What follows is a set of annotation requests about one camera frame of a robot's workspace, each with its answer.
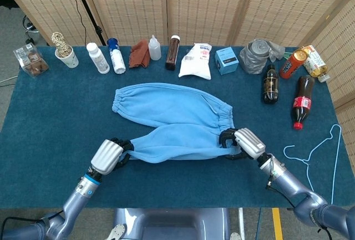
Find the orange bottle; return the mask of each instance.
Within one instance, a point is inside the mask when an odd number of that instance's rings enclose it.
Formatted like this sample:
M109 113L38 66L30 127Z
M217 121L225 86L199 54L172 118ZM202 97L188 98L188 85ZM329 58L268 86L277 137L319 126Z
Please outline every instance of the orange bottle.
M288 79L307 60L304 50L295 50L280 69L280 77Z

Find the woven panel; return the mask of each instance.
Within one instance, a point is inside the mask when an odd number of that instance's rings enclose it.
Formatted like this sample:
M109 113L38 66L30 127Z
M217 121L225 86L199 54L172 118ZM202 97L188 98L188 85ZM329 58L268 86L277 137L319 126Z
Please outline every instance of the woven panel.
M328 86L335 105L355 93L354 18L355 0L350 0L313 42L329 67Z
M63 33L70 45L84 45L84 28L75 6L75 0L15 0L23 11L33 19L41 35L49 41L53 32ZM87 42L100 43L94 27L80 0L79 11L87 28Z
M355 174L355 105L337 113L343 129L343 138Z
M166 0L93 0L109 37L121 45L134 45L154 34L168 41Z
M250 0L236 45L265 38L296 46L334 0Z
M181 44L225 45L240 0L170 0L169 32Z

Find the spray can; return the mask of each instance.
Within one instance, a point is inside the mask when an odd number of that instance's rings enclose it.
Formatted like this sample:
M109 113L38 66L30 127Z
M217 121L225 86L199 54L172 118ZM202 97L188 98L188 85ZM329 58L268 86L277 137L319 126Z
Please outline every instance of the spray can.
M107 40L107 45L109 46L113 70L116 74L124 73L126 71L126 66L124 65L120 47L118 46L118 40L110 38Z
M288 79L307 60L304 50L295 50L280 69L280 77Z

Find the black cable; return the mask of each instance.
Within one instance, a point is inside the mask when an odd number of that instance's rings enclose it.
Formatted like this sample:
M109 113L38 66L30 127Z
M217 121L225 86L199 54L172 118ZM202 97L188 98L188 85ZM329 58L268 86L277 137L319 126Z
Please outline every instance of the black cable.
M3 86L14 86L15 84L7 84L7 85L0 85L0 88Z
M295 208L295 206L294 206L294 204L291 202L291 200L289 200L288 197L286 197L281 191L279 191L279 190L277 190L276 188L273 188L273 187L271 187L271 186L266 186L266 189L279 193L281 196L283 196L283 197L289 202L289 204L290 204L293 208Z
M82 25L83 25L83 27L84 27L84 29L85 29L85 43L84 43L84 46L86 46L86 45L87 45L87 28L84 26L82 14L80 14L80 12L79 12L78 1L75 0L75 3L76 3L76 5L77 5L77 11L78 11L79 16L80 16L80 22L82 23Z
M331 236L331 233L329 232L328 228L326 228L326 227L325 227L325 228L321 228L321 229L319 229L319 230L317 231L317 233L320 233L321 230L326 231L329 240L333 240L333 238L332 238L332 236Z
M63 210L57 212L56 214L49 216L48 219L53 219L54 217L58 216L59 214L61 214L63 212ZM3 240L3 236L4 236L4 231L5 231L5 225L6 222L9 219L13 219L15 221L24 221L24 222L41 222L41 219L27 219L27 218L21 218L21 217L7 217L6 219L4 219L4 221L1 224L1 229L0 229L0 240Z

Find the white bag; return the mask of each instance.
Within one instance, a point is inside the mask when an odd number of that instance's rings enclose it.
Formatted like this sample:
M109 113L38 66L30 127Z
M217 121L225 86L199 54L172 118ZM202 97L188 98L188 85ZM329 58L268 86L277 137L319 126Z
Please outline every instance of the white bag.
M179 78L184 75L197 75L210 80L210 51L212 46L207 43L195 43L193 48L181 61Z

